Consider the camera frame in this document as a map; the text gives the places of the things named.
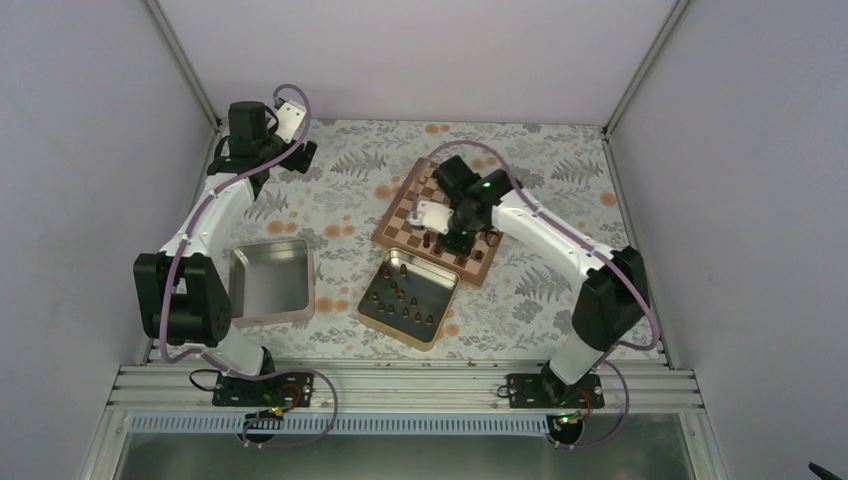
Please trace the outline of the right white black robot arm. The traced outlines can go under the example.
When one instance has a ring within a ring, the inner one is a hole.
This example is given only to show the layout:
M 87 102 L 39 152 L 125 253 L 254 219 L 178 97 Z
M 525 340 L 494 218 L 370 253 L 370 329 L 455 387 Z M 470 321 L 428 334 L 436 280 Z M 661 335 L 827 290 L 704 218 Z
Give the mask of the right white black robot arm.
M 547 362 L 541 382 L 549 404 L 567 406 L 580 393 L 579 381 L 651 312 L 641 254 L 631 246 L 616 250 L 580 233 L 503 169 L 482 177 L 454 156 L 435 169 L 434 177 L 448 206 L 418 204 L 416 209 L 423 226 L 437 233 L 441 248 L 470 256 L 476 234 L 504 233 L 579 283 L 572 331 Z

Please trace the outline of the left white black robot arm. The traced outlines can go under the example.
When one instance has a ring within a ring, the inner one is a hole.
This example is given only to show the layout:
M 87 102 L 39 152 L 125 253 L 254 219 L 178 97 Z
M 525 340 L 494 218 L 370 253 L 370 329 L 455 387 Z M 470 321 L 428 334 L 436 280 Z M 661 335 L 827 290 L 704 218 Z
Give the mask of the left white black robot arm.
M 233 325 L 232 302 L 213 256 L 258 199 L 271 169 L 305 173 L 317 146 L 306 138 L 309 109 L 292 100 L 235 102 L 228 120 L 197 203 L 158 252 L 135 259 L 133 277 L 143 330 L 166 363 L 204 359 L 239 378 L 239 392 L 263 405 L 278 391 L 273 362 Z

